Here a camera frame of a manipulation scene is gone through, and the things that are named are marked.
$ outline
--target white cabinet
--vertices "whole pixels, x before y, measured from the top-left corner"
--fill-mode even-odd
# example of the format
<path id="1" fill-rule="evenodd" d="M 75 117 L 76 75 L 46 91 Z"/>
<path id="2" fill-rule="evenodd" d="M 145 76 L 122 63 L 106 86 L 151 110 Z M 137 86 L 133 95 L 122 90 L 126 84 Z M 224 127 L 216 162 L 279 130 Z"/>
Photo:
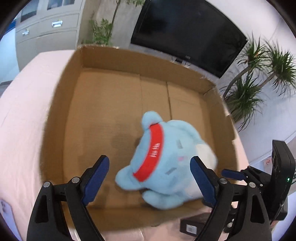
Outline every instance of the white cabinet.
<path id="1" fill-rule="evenodd" d="M 22 70 L 38 53 L 75 49 L 90 39 L 101 0 L 31 0 L 18 14 L 16 52 Z"/>

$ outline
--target drawer handle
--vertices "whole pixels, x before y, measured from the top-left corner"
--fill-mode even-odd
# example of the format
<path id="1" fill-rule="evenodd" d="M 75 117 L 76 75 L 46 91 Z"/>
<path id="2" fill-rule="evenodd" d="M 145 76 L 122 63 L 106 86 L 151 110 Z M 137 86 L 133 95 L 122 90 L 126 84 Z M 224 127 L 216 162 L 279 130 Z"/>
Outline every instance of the drawer handle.
<path id="1" fill-rule="evenodd" d="M 61 27 L 63 25 L 63 21 L 56 21 L 56 22 L 52 22 L 52 27 L 53 28 L 57 28 L 57 27 Z"/>
<path id="2" fill-rule="evenodd" d="M 23 36 L 26 36 L 26 35 L 28 35 L 29 33 L 30 33 L 30 30 L 26 29 L 26 31 L 23 32 L 22 35 L 23 35 Z"/>

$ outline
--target black flat screen tv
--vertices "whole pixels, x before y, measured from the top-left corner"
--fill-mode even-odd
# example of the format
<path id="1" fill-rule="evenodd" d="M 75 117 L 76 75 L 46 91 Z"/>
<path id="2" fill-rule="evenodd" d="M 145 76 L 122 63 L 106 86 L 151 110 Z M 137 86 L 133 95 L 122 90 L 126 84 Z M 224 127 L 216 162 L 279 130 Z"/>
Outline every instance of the black flat screen tv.
<path id="1" fill-rule="evenodd" d="M 186 60 L 217 77 L 246 44 L 246 36 L 205 0 L 146 0 L 131 43 Z"/>

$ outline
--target plant stem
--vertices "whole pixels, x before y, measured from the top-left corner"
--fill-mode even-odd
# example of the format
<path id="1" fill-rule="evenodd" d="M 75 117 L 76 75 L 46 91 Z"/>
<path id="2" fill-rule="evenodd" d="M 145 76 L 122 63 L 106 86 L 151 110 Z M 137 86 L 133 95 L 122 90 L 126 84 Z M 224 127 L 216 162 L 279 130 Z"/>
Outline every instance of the plant stem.
<path id="1" fill-rule="evenodd" d="M 234 85 L 234 83 L 240 78 L 242 77 L 245 73 L 247 73 L 248 71 L 251 70 L 251 67 L 248 66 L 246 67 L 243 71 L 241 71 L 236 77 L 233 78 L 233 80 L 229 83 L 229 85 L 227 86 L 224 94 L 223 94 L 223 98 L 226 98 L 227 93 L 229 92 L 229 90 L 231 89 L 231 87 Z"/>
<path id="2" fill-rule="evenodd" d="M 114 25 L 114 21 L 115 21 L 115 16 L 116 16 L 116 13 L 117 13 L 117 10 L 118 10 L 118 7 L 121 3 L 121 0 L 117 0 L 116 1 L 117 5 L 116 5 L 116 8 L 115 8 L 115 11 L 114 11 L 114 14 L 113 14 L 113 18 L 112 18 L 112 23 L 111 23 L 111 29 L 108 33 L 108 44 L 109 44 L 109 40 L 110 40 L 110 37 L 111 37 L 111 33 L 112 33 L 112 30 L 113 30 L 113 25 Z"/>
<path id="3" fill-rule="evenodd" d="M 258 88 L 262 88 L 264 85 L 266 85 L 270 80 L 273 79 L 273 77 L 275 77 L 275 72 L 273 72 L 270 76 L 267 77 L 266 80 L 264 80 L 260 85 L 258 85 Z"/>

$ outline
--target blue stuffed animal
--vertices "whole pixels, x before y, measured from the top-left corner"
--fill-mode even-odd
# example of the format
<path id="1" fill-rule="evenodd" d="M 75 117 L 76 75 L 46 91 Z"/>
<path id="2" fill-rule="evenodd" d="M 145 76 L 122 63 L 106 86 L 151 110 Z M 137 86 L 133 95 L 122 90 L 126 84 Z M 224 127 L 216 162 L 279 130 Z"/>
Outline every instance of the blue stuffed animal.
<path id="1" fill-rule="evenodd" d="M 124 190 L 148 188 L 143 199 L 162 210 L 201 198 L 190 159 L 199 156 L 207 168 L 215 169 L 217 158 L 196 129 L 181 120 L 164 122 L 154 111 L 143 115 L 142 127 L 131 163 L 117 173 L 115 182 Z"/>

